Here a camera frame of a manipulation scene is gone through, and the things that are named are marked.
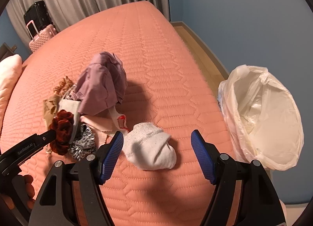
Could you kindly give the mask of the person left hand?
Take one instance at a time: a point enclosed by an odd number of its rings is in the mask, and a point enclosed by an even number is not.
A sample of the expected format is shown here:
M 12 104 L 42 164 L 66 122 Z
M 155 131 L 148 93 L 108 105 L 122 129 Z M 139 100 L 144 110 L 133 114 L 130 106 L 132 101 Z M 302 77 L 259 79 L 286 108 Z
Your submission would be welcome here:
M 29 209 L 32 210 L 34 203 L 35 203 L 35 200 L 34 200 L 35 191 L 34 191 L 34 187 L 32 186 L 33 177 L 31 175 L 24 175 L 23 179 L 25 182 L 25 191 L 28 196 L 27 206 Z M 3 200 L 5 201 L 9 209 L 12 210 L 15 208 L 15 204 L 9 196 L 5 194 L 1 194 L 1 197 L 3 198 Z

